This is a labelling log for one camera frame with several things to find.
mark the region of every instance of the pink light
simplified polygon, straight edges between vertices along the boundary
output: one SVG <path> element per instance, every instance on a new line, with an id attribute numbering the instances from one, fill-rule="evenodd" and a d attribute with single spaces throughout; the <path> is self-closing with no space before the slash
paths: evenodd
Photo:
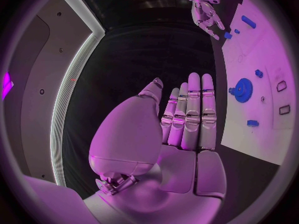
<path id="1" fill-rule="evenodd" d="M 9 91 L 12 89 L 12 87 L 13 87 L 13 82 L 10 81 L 9 73 L 6 72 L 6 74 L 4 76 L 4 80 L 3 80 L 2 100 L 4 100 L 4 98 L 9 93 Z"/>

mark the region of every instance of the blue cog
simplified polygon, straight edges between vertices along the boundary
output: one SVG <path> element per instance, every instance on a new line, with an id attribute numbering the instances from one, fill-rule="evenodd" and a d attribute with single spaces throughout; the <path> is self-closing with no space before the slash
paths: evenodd
<path id="1" fill-rule="evenodd" d="M 253 85 L 250 80 L 242 78 L 236 85 L 235 98 L 238 102 L 247 102 L 252 95 Z"/>

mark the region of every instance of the purple lighting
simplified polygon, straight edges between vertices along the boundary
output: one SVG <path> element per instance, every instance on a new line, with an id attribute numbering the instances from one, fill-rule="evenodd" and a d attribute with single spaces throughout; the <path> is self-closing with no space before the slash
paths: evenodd
<path id="1" fill-rule="evenodd" d="M 3 92 L 2 92 L 2 100 L 4 100 L 5 96 L 9 93 L 9 91 L 13 87 L 13 82 L 10 81 L 10 76 L 9 73 L 6 72 L 4 75 L 4 80 L 3 80 Z"/>

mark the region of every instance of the blue plastic piece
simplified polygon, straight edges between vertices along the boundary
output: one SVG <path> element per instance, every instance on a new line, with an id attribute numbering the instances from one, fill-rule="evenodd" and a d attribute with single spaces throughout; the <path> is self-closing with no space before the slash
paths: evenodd
<path id="1" fill-rule="evenodd" d="M 228 93 L 230 93 L 234 96 L 235 95 L 235 88 L 229 88 Z"/>
<path id="2" fill-rule="evenodd" d="M 256 70 L 256 76 L 262 78 L 263 77 L 263 72 L 261 72 L 260 70 Z"/>
<path id="3" fill-rule="evenodd" d="M 257 27 L 257 25 L 255 24 L 255 22 L 251 21 L 246 16 L 242 16 L 242 21 L 244 21 L 245 23 L 247 23 L 248 25 L 250 25 L 252 28 L 256 28 Z"/>
<path id="4" fill-rule="evenodd" d="M 253 85 L 250 80 L 242 78 L 239 80 L 235 88 L 230 88 L 229 93 L 235 96 L 236 100 L 240 103 L 247 102 L 252 95 Z"/>
<path id="5" fill-rule="evenodd" d="M 260 124 L 256 120 L 248 120 L 247 121 L 247 126 L 249 126 L 249 127 L 257 127 L 259 125 Z"/>
<path id="6" fill-rule="evenodd" d="M 233 37 L 233 35 L 229 34 L 229 32 L 226 32 L 226 33 L 224 34 L 224 37 L 225 37 L 226 39 L 231 39 L 231 38 Z"/>

